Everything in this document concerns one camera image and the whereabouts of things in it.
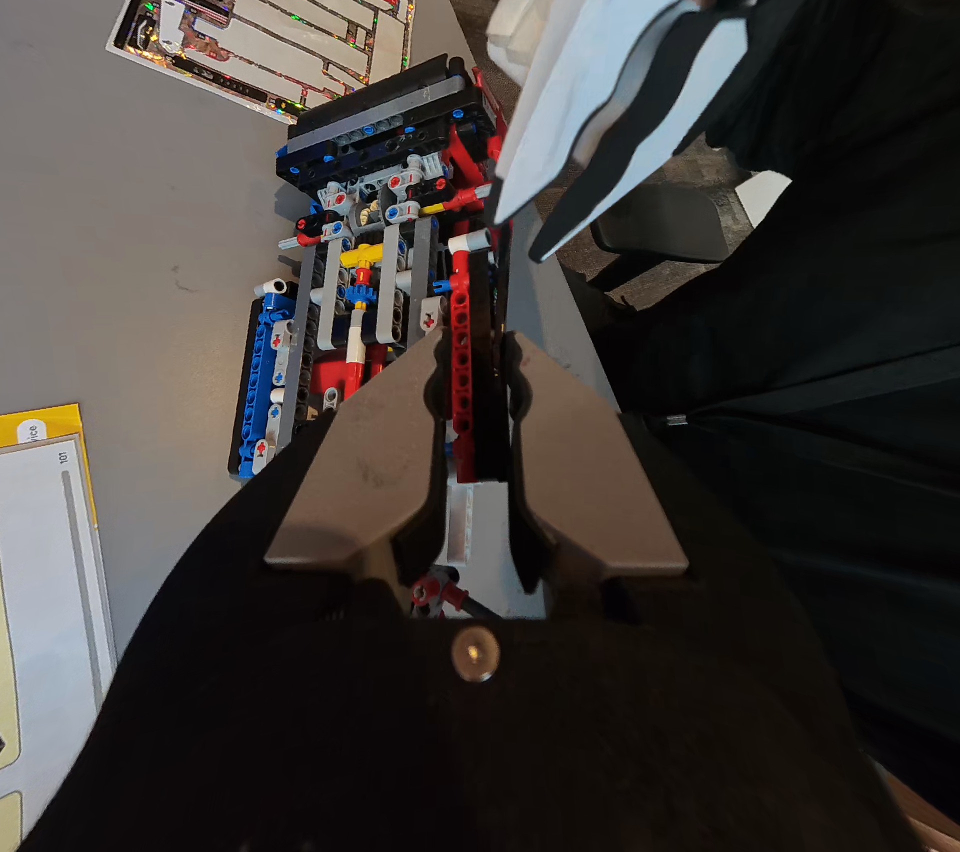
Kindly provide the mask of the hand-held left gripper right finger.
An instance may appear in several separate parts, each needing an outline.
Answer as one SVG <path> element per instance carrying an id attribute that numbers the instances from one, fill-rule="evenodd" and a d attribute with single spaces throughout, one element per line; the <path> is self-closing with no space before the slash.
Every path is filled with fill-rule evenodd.
<path id="1" fill-rule="evenodd" d="M 689 559 L 618 413 L 518 331 L 509 383 L 510 555 L 525 592 L 675 578 Z"/>

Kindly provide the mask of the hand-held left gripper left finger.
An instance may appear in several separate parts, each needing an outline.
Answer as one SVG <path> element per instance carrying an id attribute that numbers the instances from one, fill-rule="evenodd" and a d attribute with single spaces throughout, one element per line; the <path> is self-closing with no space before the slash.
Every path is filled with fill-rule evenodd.
<path id="1" fill-rule="evenodd" d="M 284 572 L 412 586 L 446 521 L 450 331 L 436 329 L 345 400 L 265 555 Z"/>

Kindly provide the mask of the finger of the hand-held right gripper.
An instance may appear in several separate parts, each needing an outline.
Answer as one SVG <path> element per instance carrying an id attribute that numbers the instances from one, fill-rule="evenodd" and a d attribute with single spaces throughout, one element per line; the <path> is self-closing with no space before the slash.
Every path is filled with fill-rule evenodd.
<path id="1" fill-rule="evenodd" d="M 696 0 L 551 0 L 487 199 L 508 222 L 571 159 L 586 165 Z"/>
<path id="2" fill-rule="evenodd" d="M 678 18 L 655 51 L 639 91 L 543 223 L 530 259 L 545 261 L 658 170 L 747 49 L 745 18 Z"/>

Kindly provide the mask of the toy brick race car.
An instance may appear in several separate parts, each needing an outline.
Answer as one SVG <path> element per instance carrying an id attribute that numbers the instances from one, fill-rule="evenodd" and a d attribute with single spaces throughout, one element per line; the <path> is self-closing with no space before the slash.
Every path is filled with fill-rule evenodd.
<path id="1" fill-rule="evenodd" d="M 276 172 L 311 200 L 281 249 L 297 281 L 254 289 L 227 473 L 259 474 L 426 335 L 450 330 L 443 544 L 413 612 L 544 618 L 509 544 L 510 418 L 501 369 L 512 228 L 485 228 L 507 124 L 477 67 L 438 55 L 303 113 Z"/>

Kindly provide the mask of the person's right forearm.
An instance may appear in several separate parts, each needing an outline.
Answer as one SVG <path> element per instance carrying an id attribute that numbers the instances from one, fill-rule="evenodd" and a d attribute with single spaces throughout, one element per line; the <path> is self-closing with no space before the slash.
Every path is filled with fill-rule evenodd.
<path id="1" fill-rule="evenodd" d="M 749 172 L 886 171 L 958 148 L 959 0 L 805 0 L 704 125 Z"/>

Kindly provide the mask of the white panel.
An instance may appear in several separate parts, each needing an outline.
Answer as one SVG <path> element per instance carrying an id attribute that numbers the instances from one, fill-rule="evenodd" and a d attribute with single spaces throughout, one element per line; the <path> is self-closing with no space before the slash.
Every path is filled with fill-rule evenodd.
<path id="1" fill-rule="evenodd" d="M 735 187 L 735 194 L 751 227 L 757 228 L 761 224 L 790 184 L 788 176 L 764 170 L 750 174 L 750 178 Z"/>

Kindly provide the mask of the person's black clothing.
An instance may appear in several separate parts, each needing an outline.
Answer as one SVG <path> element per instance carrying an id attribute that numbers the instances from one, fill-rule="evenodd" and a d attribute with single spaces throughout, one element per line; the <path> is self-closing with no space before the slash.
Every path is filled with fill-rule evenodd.
<path id="1" fill-rule="evenodd" d="M 636 310 L 580 287 L 622 408 L 771 552 L 870 755 L 958 820 L 958 378 L 706 414 L 958 346 L 958 182 L 795 182 L 714 270 Z"/>

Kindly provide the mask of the open instruction booklet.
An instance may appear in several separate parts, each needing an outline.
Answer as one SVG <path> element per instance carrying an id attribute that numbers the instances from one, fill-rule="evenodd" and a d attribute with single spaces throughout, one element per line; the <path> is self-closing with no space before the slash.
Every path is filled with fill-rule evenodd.
<path id="1" fill-rule="evenodd" d="M 116 652 L 80 407 L 1 417 L 1 848 L 85 744 Z"/>

